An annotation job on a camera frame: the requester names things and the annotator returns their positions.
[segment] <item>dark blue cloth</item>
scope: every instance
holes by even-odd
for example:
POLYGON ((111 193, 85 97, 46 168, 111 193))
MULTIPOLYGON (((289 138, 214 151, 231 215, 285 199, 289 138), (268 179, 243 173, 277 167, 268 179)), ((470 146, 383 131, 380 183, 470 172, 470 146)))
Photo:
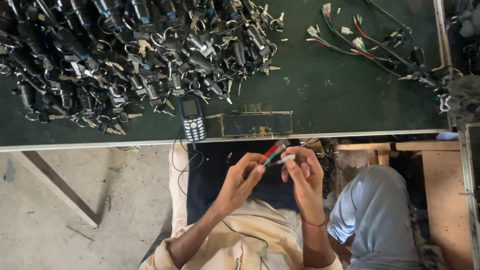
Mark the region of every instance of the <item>dark blue cloth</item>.
MULTIPOLYGON (((300 145, 299 140, 291 140, 293 145, 300 145)), ((197 222, 210 208, 220 192, 230 166, 235 165, 246 153, 264 154, 275 144, 275 141, 244 141, 223 143, 196 144, 196 151, 204 155, 203 163, 188 175, 187 192, 187 224, 197 222)), ((195 155, 192 144, 188 144, 188 156, 195 155)), ((190 162, 195 168, 202 161, 201 155, 190 162)), ((275 209, 290 209, 300 212, 293 195, 293 180, 283 183, 281 166, 268 167, 251 198, 260 199, 275 209)))

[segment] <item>wrist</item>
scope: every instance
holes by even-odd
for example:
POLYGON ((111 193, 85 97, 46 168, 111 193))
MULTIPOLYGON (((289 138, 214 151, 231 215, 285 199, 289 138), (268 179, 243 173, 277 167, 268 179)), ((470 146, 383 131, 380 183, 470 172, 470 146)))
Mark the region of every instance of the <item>wrist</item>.
POLYGON ((208 211, 212 212, 212 215, 219 219, 219 222, 230 214, 217 200, 213 202, 208 211))
POLYGON ((323 209, 318 213, 301 213, 300 216, 304 222, 313 226, 323 226, 326 223, 326 216, 323 209))

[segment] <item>hand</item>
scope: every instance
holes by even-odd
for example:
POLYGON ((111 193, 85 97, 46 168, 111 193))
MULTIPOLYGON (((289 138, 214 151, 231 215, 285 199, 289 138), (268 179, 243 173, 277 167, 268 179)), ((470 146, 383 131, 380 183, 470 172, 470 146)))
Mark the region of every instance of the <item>hand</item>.
POLYGON ((265 167, 258 164, 262 156, 247 153, 237 164, 230 167, 222 189, 212 205, 220 214, 228 216, 252 194, 253 188, 265 172, 265 167))
POLYGON ((310 149, 289 147, 282 153, 282 157, 288 154, 295 154, 295 161, 286 162, 282 180, 286 182, 290 174, 295 183, 295 199, 303 219, 313 225, 321 225, 325 221, 322 194, 324 171, 310 149))

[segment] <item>green work table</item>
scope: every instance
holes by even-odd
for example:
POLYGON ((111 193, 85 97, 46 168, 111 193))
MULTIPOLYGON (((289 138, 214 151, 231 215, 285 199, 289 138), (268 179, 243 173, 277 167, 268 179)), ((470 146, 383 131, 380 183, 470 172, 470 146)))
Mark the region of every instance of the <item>green work table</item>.
MULTIPOLYGON (((342 54, 310 38, 306 29, 318 24, 324 38, 344 49, 348 45, 334 36, 323 20, 321 7, 325 2, 316 0, 263 0, 268 11, 278 17, 285 13, 283 32, 269 30, 268 38, 277 45, 270 75, 256 74, 241 85, 231 88, 233 105, 219 100, 215 95, 207 105, 200 99, 203 115, 231 114, 245 110, 243 102, 253 111, 250 103, 258 104, 262 111, 292 111, 293 133, 277 137, 309 137, 368 134, 427 133, 448 129, 446 114, 439 114, 435 92, 416 82, 398 81, 393 75, 376 66, 363 56, 342 54)), ((418 46, 425 50, 432 68, 441 65, 440 46, 433 1, 388 1, 376 3, 412 28, 418 46)), ((338 0, 332 5, 332 21, 340 31, 349 27, 356 35, 352 17, 359 13, 366 34, 383 39, 396 26, 363 0, 338 0)), ((368 48, 372 45, 365 42, 368 48)), ((411 51, 409 44, 402 45, 402 55, 411 51)), ((48 124, 25 118, 19 97, 12 96, 15 87, 13 76, 1 78, 0 84, 0 151, 146 145, 172 142, 181 128, 178 98, 170 97, 177 116, 153 113, 145 100, 145 109, 134 105, 126 107, 127 113, 143 113, 128 123, 122 123, 126 135, 100 134, 94 128, 81 128, 67 119, 52 120, 48 124)), ((239 140, 252 138, 221 137, 220 118, 205 120, 206 141, 239 140)))

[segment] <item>red thread bracelet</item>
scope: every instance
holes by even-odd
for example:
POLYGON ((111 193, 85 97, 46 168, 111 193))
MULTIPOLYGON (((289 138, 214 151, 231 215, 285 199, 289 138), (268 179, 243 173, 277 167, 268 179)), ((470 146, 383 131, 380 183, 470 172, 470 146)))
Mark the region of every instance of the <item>red thread bracelet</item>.
POLYGON ((323 226, 327 223, 327 219, 325 219, 325 221, 324 221, 322 224, 320 224, 320 225, 315 225, 315 224, 311 224, 310 222, 306 221, 306 220, 303 218, 302 215, 300 215, 300 217, 301 217, 301 219, 302 219, 303 221, 305 221, 308 225, 313 226, 313 227, 323 227, 323 226))

